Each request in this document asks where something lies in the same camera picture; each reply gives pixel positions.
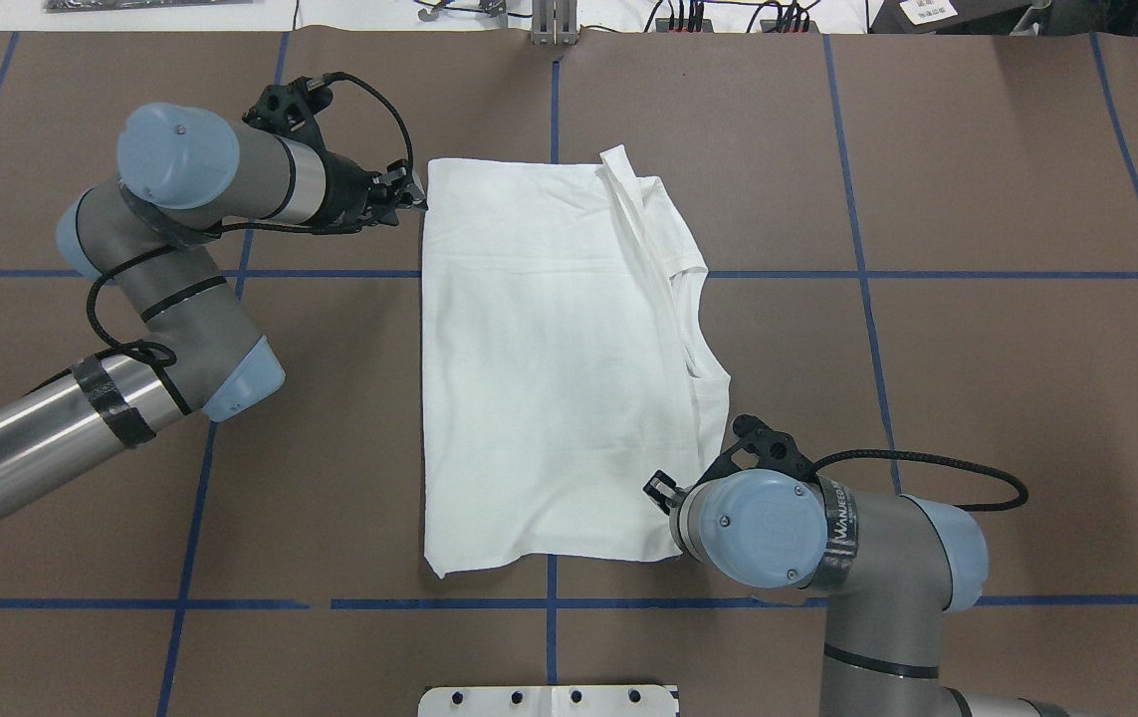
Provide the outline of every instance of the white bracket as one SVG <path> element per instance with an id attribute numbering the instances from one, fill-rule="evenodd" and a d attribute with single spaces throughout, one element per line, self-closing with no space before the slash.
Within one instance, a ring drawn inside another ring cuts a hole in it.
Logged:
<path id="1" fill-rule="evenodd" d="M 418 717 L 678 717 L 678 694 L 663 685 L 431 689 Z"/>
<path id="2" fill-rule="evenodd" d="M 577 0 L 533 0 L 534 44 L 577 44 Z"/>

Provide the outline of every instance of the white floor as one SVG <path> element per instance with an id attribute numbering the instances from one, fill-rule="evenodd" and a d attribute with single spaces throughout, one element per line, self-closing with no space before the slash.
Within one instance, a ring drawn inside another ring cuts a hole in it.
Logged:
<path id="1" fill-rule="evenodd" d="M 877 14 L 883 0 L 871 0 L 871 13 Z M 456 0 L 459 6 L 472 6 L 473 0 Z M 638 32 L 651 13 L 651 0 L 578 0 L 580 24 L 601 24 L 619 31 Z M 183 6 L 183 8 L 148 8 L 79 13 L 46 13 L 44 0 L 0 0 L 0 28 L 41 28 L 41 31 L 281 31 L 307 24 L 327 24 L 338 28 L 493 28 L 494 19 L 461 11 L 442 13 L 435 22 L 418 18 L 419 5 L 413 0 L 253 0 L 249 3 Z M 509 0 L 511 13 L 528 13 L 530 0 Z M 752 8 L 709 3 L 706 17 L 718 32 L 743 32 Z M 760 17 L 769 17 L 765 10 Z M 811 8 L 823 32 L 865 32 L 864 0 L 819 0 Z M 529 26 L 528 19 L 511 18 L 511 27 Z"/>

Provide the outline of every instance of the white cloth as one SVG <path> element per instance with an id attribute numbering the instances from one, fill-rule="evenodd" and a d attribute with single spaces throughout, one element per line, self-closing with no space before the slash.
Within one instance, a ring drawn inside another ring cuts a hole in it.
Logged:
<path id="1" fill-rule="evenodd" d="M 728 374 L 706 264 L 657 178 L 435 159 L 422 249 L 424 553 L 438 576 L 522 554 L 678 553 L 644 495 L 719 452 Z"/>

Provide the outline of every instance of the brown table surface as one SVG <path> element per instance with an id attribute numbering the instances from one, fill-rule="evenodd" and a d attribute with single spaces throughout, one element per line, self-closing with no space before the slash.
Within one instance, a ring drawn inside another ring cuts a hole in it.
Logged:
<path id="1" fill-rule="evenodd" d="M 943 682 L 1138 714 L 1138 40 L 0 35 L 0 405 L 99 348 L 52 229 L 110 176 L 133 108 L 238 117 L 274 76 L 340 68 L 399 106 L 419 168 L 626 145 L 712 269 L 733 412 L 809 454 L 896 445 L 1029 483 L 1026 508 L 979 517 L 991 577 L 946 618 Z M 401 151 L 355 91 L 322 127 L 368 166 Z M 0 522 L 0 714 L 390 716 L 427 686 L 636 681 L 679 685 L 690 716 L 816 712 L 803 593 L 687 559 L 429 572 L 419 231 L 215 245 L 286 387 Z M 138 335 L 116 291 L 104 314 Z M 915 465 L 832 475 L 1001 495 Z"/>

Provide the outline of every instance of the light blue cap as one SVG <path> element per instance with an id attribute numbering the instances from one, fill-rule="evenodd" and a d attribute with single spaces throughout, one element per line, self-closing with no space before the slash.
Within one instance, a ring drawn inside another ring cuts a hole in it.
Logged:
<path id="1" fill-rule="evenodd" d="M 696 526 L 706 557 L 724 575 L 756 588 L 778 588 L 816 570 L 828 530 L 823 503 L 809 486 L 752 468 L 706 491 Z"/>
<path id="2" fill-rule="evenodd" d="M 154 101 L 131 113 L 117 137 L 117 173 L 140 199 L 165 209 L 192 209 L 223 195 L 241 145 L 209 109 Z"/>
<path id="3" fill-rule="evenodd" d="M 77 209 L 82 207 L 82 200 L 90 193 L 90 189 L 83 191 L 72 207 L 65 209 L 59 222 L 55 223 L 55 248 L 59 249 L 59 256 L 64 257 L 65 264 L 76 269 L 77 273 L 88 280 L 97 280 L 99 269 L 96 269 L 91 259 L 86 258 L 85 249 L 82 249 L 82 239 L 77 236 Z"/>
<path id="4" fill-rule="evenodd" d="M 905 497 L 927 513 L 935 535 L 941 537 L 945 558 L 950 562 L 954 593 L 945 611 L 959 612 L 973 607 L 983 594 L 983 580 L 989 577 L 989 546 L 983 542 L 979 522 L 960 508 L 913 495 Z"/>
<path id="5" fill-rule="evenodd" d="M 282 382 L 286 382 L 286 370 L 267 345 L 267 337 L 258 337 L 250 353 L 237 364 L 201 411 L 215 423 L 226 421 L 275 394 Z"/>

